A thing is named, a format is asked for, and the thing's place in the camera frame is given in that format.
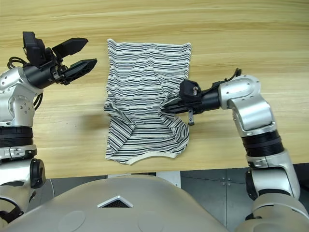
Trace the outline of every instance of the floor tile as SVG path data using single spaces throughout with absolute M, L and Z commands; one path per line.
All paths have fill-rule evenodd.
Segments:
M 182 189 L 211 215 L 226 225 L 226 185 L 224 182 L 182 177 Z
M 226 179 L 226 170 L 213 169 L 213 170 L 182 171 L 180 175 L 183 177 L 224 181 L 224 179 Z
M 227 183 L 226 187 L 226 227 L 233 232 L 235 228 L 245 221 L 251 213 L 253 201 L 249 198 L 246 185 Z

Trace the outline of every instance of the vent grille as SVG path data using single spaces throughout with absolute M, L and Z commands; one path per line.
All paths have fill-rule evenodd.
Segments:
M 102 208 L 129 208 L 129 206 L 127 206 L 121 200 L 116 200 L 112 203 L 107 204 L 106 206 L 103 206 Z
M 122 196 L 115 196 L 98 204 L 98 208 L 132 208 L 133 204 Z

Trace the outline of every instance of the black cable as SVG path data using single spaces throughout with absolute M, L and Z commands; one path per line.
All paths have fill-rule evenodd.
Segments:
M 40 107 L 40 104 L 42 103 L 43 100 L 43 93 L 39 94 L 37 98 L 35 99 L 33 105 L 34 105 L 34 110 L 37 110 Z
M 9 59 L 8 64 L 7 64 L 8 68 L 9 68 L 9 69 L 15 68 L 16 66 L 13 65 L 13 63 L 15 63 L 15 62 L 16 62 L 16 63 L 21 63 L 22 65 L 27 64 L 27 62 L 25 62 L 22 58 L 19 58 L 19 57 L 11 57 L 11 58 Z

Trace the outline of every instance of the cable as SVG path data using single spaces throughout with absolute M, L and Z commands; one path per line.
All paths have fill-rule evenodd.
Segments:
M 55 197 L 55 190 L 54 190 L 54 185 L 53 185 L 52 179 L 49 179 L 49 181 L 50 181 L 50 185 L 52 186 L 53 197 Z
M 43 93 L 39 94 L 33 103 L 35 111 L 40 107 L 42 100 L 43 100 Z
M 22 58 L 19 58 L 19 57 L 11 57 L 11 58 L 9 59 L 8 64 L 7 64 L 8 68 L 9 68 L 9 69 L 15 68 L 16 66 L 13 65 L 13 63 L 15 63 L 15 62 L 21 63 L 22 65 L 27 64 L 27 62 L 25 62 Z

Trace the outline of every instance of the metal bracket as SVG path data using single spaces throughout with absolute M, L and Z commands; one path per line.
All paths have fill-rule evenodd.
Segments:
M 194 118 L 193 118 L 193 109 L 190 108 L 189 109 L 189 122 L 188 122 L 189 126 L 193 126 L 194 125 Z

